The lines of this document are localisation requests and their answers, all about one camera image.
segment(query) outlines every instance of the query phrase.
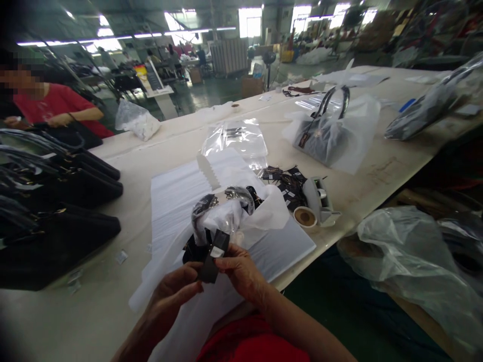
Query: packing table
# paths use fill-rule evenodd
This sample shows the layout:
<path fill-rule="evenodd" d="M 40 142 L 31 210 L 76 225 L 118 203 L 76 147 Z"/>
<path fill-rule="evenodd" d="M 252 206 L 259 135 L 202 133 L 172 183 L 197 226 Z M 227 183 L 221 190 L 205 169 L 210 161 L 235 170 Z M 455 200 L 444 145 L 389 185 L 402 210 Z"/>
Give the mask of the packing table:
<path fill-rule="evenodd" d="M 390 77 L 372 88 L 352 88 L 351 99 L 369 93 L 401 105 L 429 88 L 404 79 L 432 73 L 369 66 L 351 71 Z M 308 84 L 306 81 L 298 86 Z M 409 142 L 385 140 L 384 130 L 397 111 L 384 107 L 372 146 L 358 172 L 350 175 L 323 166 L 282 138 L 281 130 L 290 122 L 284 114 L 303 110 L 295 101 L 312 96 L 287 98 L 274 91 L 270 93 L 273 97 L 267 102 L 259 101 L 260 96 L 239 101 L 241 113 L 233 114 L 233 118 L 259 121 L 270 165 L 282 169 L 298 165 L 306 177 L 327 176 L 324 183 L 334 209 L 342 212 L 335 226 L 308 230 L 316 249 L 274 281 L 279 289 L 289 285 L 311 262 L 381 205 L 445 143 L 480 123 L 449 117 Z M 68 276 L 40 292 L 2 291 L 3 318 L 12 323 L 9 334 L 18 338 L 21 350 L 31 351 L 32 359 L 107 361 L 113 356 L 140 316 L 129 309 L 128 300 L 140 285 L 141 271 L 151 259 L 146 252 L 151 243 L 151 178 L 194 160 L 207 136 L 204 126 L 203 120 L 190 114 L 163 122 L 158 133 L 147 142 L 126 132 L 105 139 L 102 146 L 92 150 L 121 170 L 124 195 L 100 211 L 117 216 L 122 231 L 81 266 L 82 287 L 72 296 L 67 290 Z M 128 258 L 119 265 L 115 256 L 122 249 Z"/>

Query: red shirt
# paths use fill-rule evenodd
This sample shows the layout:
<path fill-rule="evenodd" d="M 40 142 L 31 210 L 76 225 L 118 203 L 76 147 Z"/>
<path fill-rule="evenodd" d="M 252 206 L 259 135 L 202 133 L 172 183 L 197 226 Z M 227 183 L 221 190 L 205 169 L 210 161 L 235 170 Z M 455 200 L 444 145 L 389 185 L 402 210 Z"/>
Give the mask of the red shirt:
<path fill-rule="evenodd" d="M 67 86 L 50 83 L 49 93 L 40 101 L 30 99 L 23 94 L 14 95 L 14 103 L 29 123 L 47 122 L 54 116 L 63 113 L 84 111 L 95 108 L 91 102 L 79 96 Z M 82 121 L 99 138 L 114 136 L 98 121 Z"/>
<path fill-rule="evenodd" d="M 231 322 L 203 346 L 196 362 L 310 362 L 308 354 L 273 333 L 261 315 Z"/>

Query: hand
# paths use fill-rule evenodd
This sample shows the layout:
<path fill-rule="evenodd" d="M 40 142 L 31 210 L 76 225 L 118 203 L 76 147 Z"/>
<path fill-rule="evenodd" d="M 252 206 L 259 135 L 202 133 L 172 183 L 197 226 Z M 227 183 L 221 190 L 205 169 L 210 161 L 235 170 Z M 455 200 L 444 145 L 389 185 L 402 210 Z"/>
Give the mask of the hand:
<path fill-rule="evenodd" d="M 201 281 L 195 282 L 202 266 L 201 262 L 188 262 L 167 274 L 154 290 L 143 319 L 152 328 L 156 342 L 167 335 L 181 306 L 203 292 Z"/>
<path fill-rule="evenodd" d="M 230 244 L 225 255 L 228 257 L 215 259 L 220 273 L 228 275 L 234 288 L 242 297 L 250 303 L 260 306 L 270 284 L 263 278 L 248 251 L 235 244 Z"/>
<path fill-rule="evenodd" d="M 68 113 L 62 113 L 57 116 L 52 117 L 47 121 L 50 127 L 57 128 L 57 127 L 65 127 L 70 122 L 73 122 L 74 118 Z"/>
<path fill-rule="evenodd" d="M 24 122 L 22 122 L 19 117 L 15 116 L 10 116 L 5 118 L 5 125 L 8 128 L 13 128 L 13 129 L 18 129 L 18 130 L 24 130 L 29 128 L 28 125 L 26 125 Z"/>

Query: stand fan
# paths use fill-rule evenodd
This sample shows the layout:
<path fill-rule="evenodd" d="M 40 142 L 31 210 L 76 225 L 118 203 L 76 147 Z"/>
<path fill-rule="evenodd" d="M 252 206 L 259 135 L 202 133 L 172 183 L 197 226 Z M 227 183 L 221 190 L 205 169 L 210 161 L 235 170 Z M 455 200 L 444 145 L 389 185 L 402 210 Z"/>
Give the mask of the stand fan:
<path fill-rule="evenodd" d="M 392 66 L 464 62 L 461 57 L 449 59 L 441 54 L 461 32 L 467 17 L 468 6 L 463 1 L 443 0 L 427 7 L 405 28 L 392 56 Z"/>

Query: black handbag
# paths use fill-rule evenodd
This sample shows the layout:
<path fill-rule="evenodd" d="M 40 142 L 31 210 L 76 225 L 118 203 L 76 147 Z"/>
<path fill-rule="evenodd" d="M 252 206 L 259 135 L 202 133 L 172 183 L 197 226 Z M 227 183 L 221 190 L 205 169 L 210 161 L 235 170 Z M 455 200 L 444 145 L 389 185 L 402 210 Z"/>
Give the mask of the black handbag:
<path fill-rule="evenodd" d="M 95 169 L 66 168 L 41 156 L 0 146 L 12 162 L 0 166 L 0 195 L 31 210 L 59 202 L 95 208 L 120 197 L 123 186 Z"/>
<path fill-rule="evenodd" d="M 103 144 L 101 138 L 96 136 L 89 128 L 84 126 L 82 122 L 73 121 L 65 127 L 50 127 L 48 123 L 35 123 L 29 132 L 36 134 L 47 133 L 52 138 L 71 147 L 79 146 L 79 139 L 83 140 L 83 148 L 91 149 Z"/>
<path fill-rule="evenodd" d="M 45 149 L 48 153 L 55 153 L 51 161 L 59 163 L 64 167 L 78 167 L 87 170 L 94 168 L 116 181 L 121 177 L 121 172 L 118 169 L 83 148 L 82 139 L 80 138 L 77 140 L 78 147 L 76 148 L 55 140 L 45 132 L 37 135 L 19 130 L 0 129 L 0 135 L 3 134 L 32 143 Z"/>
<path fill-rule="evenodd" d="M 30 213 L 0 196 L 0 288 L 37 291 L 66 274 L 121 231 L 111 217 L 61 203 Z"/>

